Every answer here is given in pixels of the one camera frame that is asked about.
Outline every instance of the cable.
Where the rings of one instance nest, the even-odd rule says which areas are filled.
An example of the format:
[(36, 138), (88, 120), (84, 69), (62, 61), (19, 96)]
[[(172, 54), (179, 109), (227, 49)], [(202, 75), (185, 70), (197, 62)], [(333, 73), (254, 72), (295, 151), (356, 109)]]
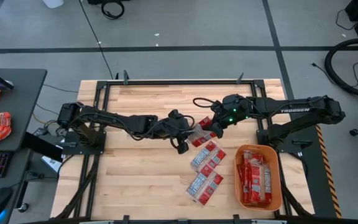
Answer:
[(14, 186), (16, 186), (16, 185), (19, 185), (19, 184), (21, 184), (22, 182), (25, 182), (25, 181), (28, 182), (28, 181), (32, 181), (32, 180), (38, 180), (38, 179), (57, 179), (57, 178), (56, 178), (56, 177), (42, 177), (42, 178), (36, 177), (36, 178), (33, 178), (33, 179), (20, 181), (20, 182), (18, 182), (18, 183), (16, 183), (16, 184), (11, 185), (9, 188), (12, 188), (12, 187), (14, 187)]
[(327, 76), (328, 80), (329, 80), (332, 84), (337, 85), (338, 87), (341, 87), (341, 88), (345, 89), (345, 88), (354, 88), (354, 87), (357, 87), (357, 86), (358, 86), (358, 77), (357, 77), (357, 74), (356, 74), (356, 65), (358, 65), (358, 62), (354, 63), (353, 66), (352, 66), (352, 68), (353, 68), (353, 75), (354, 75), (354, 78), (356, 79), (356, 84), (355, 84), (355, 85), (352, 85), (352, 86), (340, 86), (340, 85), (338, 85), (337, 83), (335, 83), (335, 82), (331, 79), (331, 77), (327, 74), (327, 72), (324, 71), (320, 66), (318, 66), (318, 65), (315, 64), (315, 63), (312, 63), (311, 65), (314, 66), (314, 67), (316, 67), (316, 68), (318, 68), (318, 69), (320, 69), (320, 70)]
[(65, 135), (60, 132), (61, 130), (63, 130), (63, 132), (65, 131), (63, 128), (57, 128), (57, 129), (55, 130), (56, 137), (66, 138)]
[(62, 168), (62, 166), (64, 165), (64, 163), (66, 163), (67, 161), (69, 161), (74, 155), (71, 155), (69, 157), (67, 157), (67, 159), (65, 159), (62, 164), (60, 165), (59, 169), (57, 170), (57, 178), (60, 178), (60, 169)]
[(57, 124), (57, 121), (55, 121), (55, 120), (47, 121), (47, 122), (44, 124), (44, 128), (48, 128), (51, 124), (55, 124), (55, 123), (56, 123), (56, 125), (58, 125), (58, 124)]
[(67, 93), (78, 93), (77, 91), (62, 90), (61, 88), (57, 88), (57, 87), (54, 87), (54, 86), (51, 86), (51, 85), (48, 85), (48, 84), (44, 84), (44, 86), (47, 86), (47, 87), (50, 87), (50, 88), (54, 88), (54, 89), (60, 90), (60, 91), (65, 91), (65, 92), (67, 92)]
[(45, 121), (40, 121), (40, 120), (35, 116), (35, 113), (34, 113), (34, 112), (32, 113), (32, 116), (33, 116), (33, 118), (34, 118), (36, 121), (40, 122), (41, 124), (47, 124), (47, 122), (45, 122)]
[(346, 27), (343, 27), (341, 25), (338, 24), (338, 19), (339, 19), (339, 13), (342, 12), (342, 11), (345, 11), (345, 9), (342, 9), (342, 10), (339, 10), (338, 13), (336, 14), (336, 20), (335, 20), (335, 24), (337, 26), (339, 26), (340, 28), (344, 29), (344, 30), (352, 30), (353, 28), (355, 28), (355, 26), (358, 25), (358, 23), (354, 24), (352, 27), (350, 28), (346, 28)]
[[(115, 15), (111, 14), (109, 11), (104, 10), (104, 7), (109, 3), (116, 3), (117, 5), (119, 5), (121, 7), (121, 13), (118, 14), (118, 16), (115, 16)], [(120, 0), (105, 0), (104, 2), (102, 2), (102, 5), (100, 8), (102, 10), (103, 16), (110, 20), (116, 20), (116, 19), (120, 18), (122, 15), (124, 15), (124, 12), (125, 12), (125, 7)]]
[(56, 112), (54, 112), (54, 111), (51, 111), (51, 110), (48, 110), (48, 109), (45, 109), (45, 108), (43, 108), (42, 106), (38, 105), (38, 103), (36, 103), (35, 105), (37, 105), (39, 108), (43, 109), (44, 111), (48, 111), (48, 112), (54, 113), (55, 115), (59, 116), (58, 113), (56, 113)]
[(210, 99), (207, 99), (207, 98), (196, 97), (196, 98), (193, 99), (193, 104), (196, 105), (196, 106), (198, 106), (199, 108), (210, 108), (210, 107), (212, 107), (212, 105), (208, 105), (208, 106), (206, 106), (206, 105), (199, 105), (199, 104), (196, 103), (196, 100), (207, 101), (207, 102), (212, 103), (212, 105), (213, 105), (214, 103), (219, 103), (220, 105), (222, 105), (222, 103), (219, 102), (219, 101), (215, 101), (215, 102), (214, 102), (214, 101), (212, 101), (212, 100), (210, 100)]
[(109, 64), (107, 63), (106, 57), (104, 56), (102, 46), (100, 46), (100, 41), (99, 41), (98, 37), (96, 36), (96, 34), (95, 34), (94, 30), (93, 30), (93, 27), (92, 27), (92, 25), (91, 25), (91, 22), (90, 22), (90, 20), (88, 19), (88, 16), (86, 15), (86, 12), (85, 12), (84, 6), (82, 5), (81, 0), (78, 0), (78, 2), (79, 2), (80, 5), (81, 5), (82, 11), (84, 12), (84, 16), (86, 17), (86, 20), (88, 21), (89, 27), (90, 27), (91, 30), (92, 30), (92, 33), (93, 33), (93, 35), (94, 35), (94, 38), (96, 39), (96, 43), (98, 43), (100, 52), (102, 53), (104, 62), (106, 63), (107, 69), (109, 70), (110, 77), (111, 77), (111, 79), (113, 80), (114, 78), (112, 77), (112, 73), (111, 73), (110, 66), (109, 66)]
[(345, 91), (351, 94), (355, 94), (358, 96), (358, 89), (351, 87), (348, 85), (333, 69), (332, 61), (335, 53), (338, 50), (343, 49), (344, 47), (347, 47), (348, 45), (352, 44), (358, 44), (358, 39), (351, 39), (351, 40), (345, 40), (344, 42), (341, 42), (337, 45), (335, 45), (327, 54), (326, 58), (324, 59), (324, 67), (327, 71), (327, 74), (331, 79), (338, 84), (339, 87), (343, 88)]

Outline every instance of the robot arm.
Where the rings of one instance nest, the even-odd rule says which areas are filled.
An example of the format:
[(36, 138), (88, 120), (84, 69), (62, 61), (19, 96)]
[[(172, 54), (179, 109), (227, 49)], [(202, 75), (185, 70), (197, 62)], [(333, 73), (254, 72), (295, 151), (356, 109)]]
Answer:
[[(186, 117), (193, 120), (189, 125)], [(192, 133), (194, 118), (182, 115), (178, 110), (173, 110), (167, 118), (158, 120), (154, 115), (122, 116), (99, 109), (84, 106), (80, 103), (66, 103), (60, 110), (57, 123), (63, 129), (71, 128), (80, 136), (80, 143), (85, 146), (95, 147), (101, 139), (98, 131), (85, 125), (94, 122), (103, 126), (110, 126), (125, 130), (132, 139), (170, 139), (171, 145), (183, 154), (188, 150), (186, 138)]]
[(268, 130), (259, 132), (260, 144), (270, 144), (275, 140), (286, 138), (291, 133), (316, 124), (337, 124), (345, 117), (339, 102), (327, 96), (298, 100), (274, 100), (229, 95), (223, 99), (222, 103), (215, 101), (210, 108), (214, 112), (214, 117), (212, 125), (205, 127), (205, 129), (216, 133), (218, 138), (223, 136), (223, 129), (247, 118), (265, 119), (280, 113), (305, 114), (283, 125), (273, 124), (268, 127)]

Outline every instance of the yellow and black hazard stripe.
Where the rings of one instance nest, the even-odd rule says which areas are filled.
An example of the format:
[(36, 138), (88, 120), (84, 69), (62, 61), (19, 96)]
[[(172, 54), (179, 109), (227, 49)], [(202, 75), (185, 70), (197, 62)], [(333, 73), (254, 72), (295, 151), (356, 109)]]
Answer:
[(323, 154), (323, 161), (324, 161), (324, 166), (325, 166), (326, 173), (327, 173), (328, 184), (329, 184), (329, 188), (331, 190), (331, 196), (333, 197), (333, 204), (334, 204), (334, 208), (336, 211), (336, 216), (338, 218), (342, 218), (341, 209), (339, 208), (338, 197), (336, 196), (334, 180), (333, 180), (333, 173), (331, 172), (331, 168), (329, 166), (327, 150), (326, 150), (326, 146), (325, 146), (324, 140), (323, 140), (323, 132), (321, 131), (320, 126), (318, 126), (318, 125), (316, 125), (316, 129), (317, 129), (317, 135), (318, 135), (318, 139), (319, 139), (319, 143), (320, 143), (321, 153)]

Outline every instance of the orange basket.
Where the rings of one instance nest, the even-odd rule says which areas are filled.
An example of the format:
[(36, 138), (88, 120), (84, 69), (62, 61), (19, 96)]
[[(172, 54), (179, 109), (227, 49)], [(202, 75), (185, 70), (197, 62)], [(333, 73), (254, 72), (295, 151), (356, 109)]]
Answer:
[[(270, 204), (258, 204), (258, 205), (245, 205), (242, 203), (243, 191), (240, 180), (239, 171), (237, 170), (237, 165), (242, 163), (242, 153), (244, 151), (256, 152), (264, 156), (265, 161), (270, 167), (270, 180), (272, 182), (272, 202)], [(236, 191), (236, 198), (239, 203), (248, 209), (253, 210), (264, 210), (264, 211), (276, 211), (280, 208), (282, 204), (282, 193), (280, 185), (280, 170), (278, 168), (278, 158), (277, 153), (268, 146), (262, 145), (243, 145), (237, 152), (236, 157), (234, 158), (234, 187)]]

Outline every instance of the wooden table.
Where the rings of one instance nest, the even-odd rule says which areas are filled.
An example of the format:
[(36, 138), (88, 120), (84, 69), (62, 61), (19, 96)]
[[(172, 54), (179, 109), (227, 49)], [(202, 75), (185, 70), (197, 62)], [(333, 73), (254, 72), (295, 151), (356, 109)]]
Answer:
[[(264, 82), (268, 97), (285, 99), (279, 79)], [(96, 83), (82, 81), (78, 101), (93, 105)], [(155, 114), (161, 119), (178, 109), (199, 121), (206, 116), (212, 117), (213, 113), (193, 105), (193, 98), (202, 96), (221, 101), (234, 93), (251, 96), (250, 88), (244, 85), (112, 86), (108, 111), (126, 116)], [(273, 117), (274, 123), (289, 120), (285, 114)], [(216, 168), (224, 180), (206, 206), (201, 207), (185, 191), (196, 176), (190, 161), (202, 147), (178, 155), (169, 141), (133, 141), (123, 130), (106, 128), (106, 149), (99, 163), (92, 220), (122, 220), (124, 215), (130, 215), (131, 220), (232, 219), (234, 214), (239, 214), (240, 218), (273, 218), (273, 212), (243, 209), (234, 197), (233, 158), (239, 146), (257, 143), (256, 129), (256, 120), (247, 119), (225, 129), (223, 138), (214, 139), (227, 153)], [(288, 154), (280, 157), (288, 188), (302, 206), (313, 213), (301, 161)], [(74, 156), (62, 167), (51, 217), (58, 215), (76, 192), (82, 162), (83, 156)], [(85, 214), (87, 198), (83, 198), (81, 215)]]

